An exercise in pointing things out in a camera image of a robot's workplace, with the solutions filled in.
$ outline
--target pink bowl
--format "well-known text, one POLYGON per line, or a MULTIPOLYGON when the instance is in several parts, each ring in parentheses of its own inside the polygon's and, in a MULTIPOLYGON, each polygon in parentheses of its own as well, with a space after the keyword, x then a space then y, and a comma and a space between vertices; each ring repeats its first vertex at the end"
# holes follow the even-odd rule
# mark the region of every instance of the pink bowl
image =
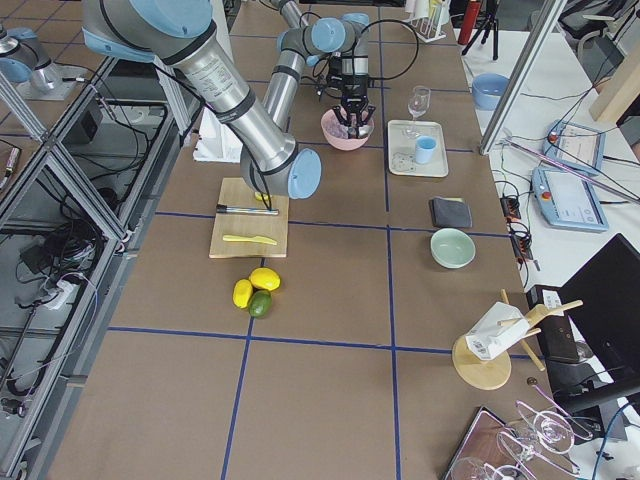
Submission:
POLYGON ((322 115, 322 119, 320 120, 320 126, 322 126, 322 133, 324 133, 324 138, 327 139, 330 145, 337 148, 338 150, 355 150, 356 148, 360 148, 362 145, 367 143, 371 133, 373 132, 373 117, 369 119, 367 125, 371 126, 371 132, 365 138, 347 138, 347 129, 345 126, 340 125, 338 119, 336 118, 333 110, 328 110, 322 115), (335 135, 335 132, 341 132, 344 137, 335 135))

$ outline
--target green bowl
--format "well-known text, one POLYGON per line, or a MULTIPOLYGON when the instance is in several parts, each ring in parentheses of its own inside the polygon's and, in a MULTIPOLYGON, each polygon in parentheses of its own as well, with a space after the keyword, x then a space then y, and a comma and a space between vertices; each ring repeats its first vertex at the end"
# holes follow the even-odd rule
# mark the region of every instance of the green bowl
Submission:
POLYGON ((476 256, 471 237, 455 228, 443 228, 431 237, 431 255, 446 268, 461 268, 476 256))

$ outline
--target blue cable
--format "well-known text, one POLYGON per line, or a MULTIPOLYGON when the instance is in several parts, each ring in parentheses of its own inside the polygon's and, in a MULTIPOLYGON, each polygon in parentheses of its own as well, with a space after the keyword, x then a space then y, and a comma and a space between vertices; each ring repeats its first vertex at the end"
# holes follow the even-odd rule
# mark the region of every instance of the blue cable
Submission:
POLYGON ((596 458, 596 464, 593 466, 593 475, 591 476, 591 480, 596 480, 596 473, 598 471, 598 464, 600 463, 600 459, 604 453, 604 446, 607 444, 607 440, 609 438, 609 433, 611 432, 611 428, 613 427, 616 418, 620 416, 622 411, 631 405, 631 402, 625 403, 622 407, 618 409, 618 411, 613 415, 611 420, 609 421, 609 425, 607 425, 607 430, 604 432, 604 437, 602 438, 602 445, 600 445, 600 450, 598 451, 598 457, 596 458))

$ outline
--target yellow knife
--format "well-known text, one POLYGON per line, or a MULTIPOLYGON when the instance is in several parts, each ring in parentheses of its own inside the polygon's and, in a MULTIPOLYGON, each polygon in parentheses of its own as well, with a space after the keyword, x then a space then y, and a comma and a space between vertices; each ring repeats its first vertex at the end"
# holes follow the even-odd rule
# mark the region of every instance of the yellow knife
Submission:
POLYGON ((266 243, 267 245, 277 245, 278 242, 270 237, 263 237, 262 235, 255 235, 253 237, 243 237, 242 235, 223 235, 222 240, 225 242, 253 242, 253 243, 266 243))

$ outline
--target blue joint cap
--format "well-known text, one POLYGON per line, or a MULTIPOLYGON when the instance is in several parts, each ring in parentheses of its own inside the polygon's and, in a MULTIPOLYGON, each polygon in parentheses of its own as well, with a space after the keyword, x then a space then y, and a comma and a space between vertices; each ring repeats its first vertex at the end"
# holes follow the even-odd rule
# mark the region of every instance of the blue joint cap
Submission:
POLYGON ((120 43, 116 43, 108 38, 103 38, 91 33, 88 30, 82 29, 84 34, 84 43, 94 52, 101 55, 107 55, 109 57, 121 58, 123 60, 130 60, 132 62, 140 63, 152 63, 155 55, 151 52, 145 52, 142 50, 136 50, 135 48, 127 47, 120 43))
POLYGON ((335 52, 346 38, 344 25, 337 18, 321 18, 311 27, 311 41, 322 52, 335 52))
POLYGON ((369 15, 366 13, 345 13, 342 19, 347 22, 360 23, 365 27, 369 25, 369 15))
POLYGON ((287 182, 289 197, 293 199, 309 198, 320 185, 321 176, 320 156, 310 148, 301 150, 289 171, 287 182))
POLYGON ((278 49, 279 52, 282 51, 282 42, 284 42, 284 37, 287 34, 287 31, 282 32, 280 35, 278 35, 278 38, 276 39, 276 48, 278 49))
POLYGON ((27 65, 10 58, 0 58, 0 72, 13 83, 26 82, 31 78, 31 69, 27 65))
POLYGON ((27 27, 17 27, 7 30, 7 35, 16 40, 30 40, 32 38, 38 38, 36 34, 27 27))
POLYGON ((311 55, 307 57, 307 67, 315 67, 319 61, 320 57, 318 55, 311 55))
POLYGON ((213 7, 209 0, 129 0, 145 22, 177 38, 195 38, 209 27, 213 7))

